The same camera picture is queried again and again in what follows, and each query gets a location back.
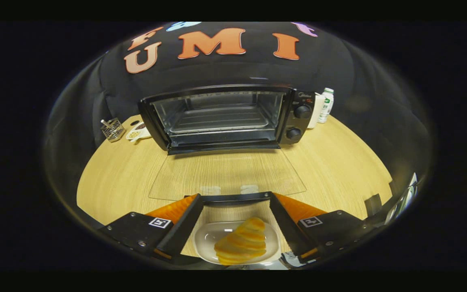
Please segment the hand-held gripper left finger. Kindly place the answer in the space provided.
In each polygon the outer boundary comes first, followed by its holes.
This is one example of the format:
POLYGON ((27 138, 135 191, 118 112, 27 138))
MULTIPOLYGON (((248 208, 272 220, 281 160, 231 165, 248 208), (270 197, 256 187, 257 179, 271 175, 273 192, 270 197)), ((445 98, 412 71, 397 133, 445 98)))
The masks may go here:
POLYGON ((183 250, 203 208, 203 197, 197 193, 147 214, 129 212, 99 231, 143 256, 172 260, 183 250))

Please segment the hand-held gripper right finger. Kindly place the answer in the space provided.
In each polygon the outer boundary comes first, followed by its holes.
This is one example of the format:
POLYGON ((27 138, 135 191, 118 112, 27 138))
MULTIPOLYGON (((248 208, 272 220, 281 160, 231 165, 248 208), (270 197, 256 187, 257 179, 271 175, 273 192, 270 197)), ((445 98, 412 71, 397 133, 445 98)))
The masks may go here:
POLYGON ((344 210, 323 211, 278 193, 269 198, 278 227, 299 262, 330 260, 379 230, 344 210))

